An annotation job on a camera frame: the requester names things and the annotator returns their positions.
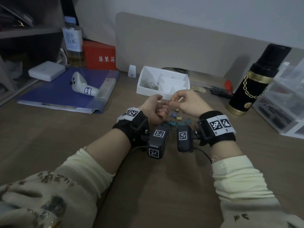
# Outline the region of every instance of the black thermos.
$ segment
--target black thermos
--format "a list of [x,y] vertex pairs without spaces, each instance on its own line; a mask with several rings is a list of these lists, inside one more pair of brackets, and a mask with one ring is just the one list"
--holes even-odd
[[290,47],[269,44],[259,60],[250,67],[226,106],[227,110],[239,116],[246,114],[257,98],[263,95],[290,51]]

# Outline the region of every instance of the desk surface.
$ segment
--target desk surface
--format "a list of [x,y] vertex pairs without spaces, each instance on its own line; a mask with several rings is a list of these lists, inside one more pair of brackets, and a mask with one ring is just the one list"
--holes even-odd
[[[101,115],[14,101],[1,107],[0,184],[53,170],[77,149],[105,134],[124,109],[147,99],[136,94],[136,84],[137,79],[122,73]],[[239,117],[225,109],[228,100],[209,93],[201,96],[229,116],[237,144],[264,174],[284,210],[304,218],[304,140],[279,135],[253,109]],[[200,148],[210,154],[209,147]],[[95,227],[219,227],[222,214],[211,170],[202,153],[177,152],[172,134],[162,160],[135,150],[122,164]]]

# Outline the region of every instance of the black wrist strap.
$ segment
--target black wrist strap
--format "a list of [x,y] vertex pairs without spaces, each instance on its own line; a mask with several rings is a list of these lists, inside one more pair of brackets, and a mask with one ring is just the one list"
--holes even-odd
[[[206,113],[203,113],[201,116],[200,116],[200,120],[203,120],[203,119],[210,119],[212,117],[215,117],[215,116],[219,116],[219,115],[223,115],[220,111],[208,111]],[[203,120],[201,126],[203,128],[207,128],[209,127],[210,125],[208,124],[208,122],[206,120]],[[222,135],[218,135],[218,136],[213,136],[211,137],[210,139],[201,139],[200,141],[200,146],[204,146],[206,144],[209,144],[210,147],[213,146],[215,143],[218,143],[220,141],[236,141],[236,138],[235,138],[235,135],[234,133],[225,133],[225,134],[222,134]]]
[[145,134],[145,131],[149,131],[148,118],[142,111],[140,111],[132,121],[120,120],[114,126],[113,129],[119,129],[128,137],[131,146],[139,145],[142,143],[141,135]]

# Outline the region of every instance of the white controller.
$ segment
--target white controller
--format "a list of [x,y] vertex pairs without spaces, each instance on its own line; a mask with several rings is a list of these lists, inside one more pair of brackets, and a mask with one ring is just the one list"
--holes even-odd
[[83,78],[83,76],[79,72],[75,72],[73,74],[72,80],[70,81],[70,85],[72,85],[72,89],[75,92],[90,95],[96,97],[99,94],[99,89],[89,86],[87,81]]

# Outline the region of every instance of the bottle cap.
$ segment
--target bottle cap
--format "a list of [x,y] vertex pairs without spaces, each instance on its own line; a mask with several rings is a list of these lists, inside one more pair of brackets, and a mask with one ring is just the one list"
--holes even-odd
[[67,23],[74,23],[74,24],[76,24],[76,18],[74,18],[74,17],[64,16],[64,20]]
[[278,69],[290,51],[290,47],[271,43],[266,47],[257,63],[263,67]]

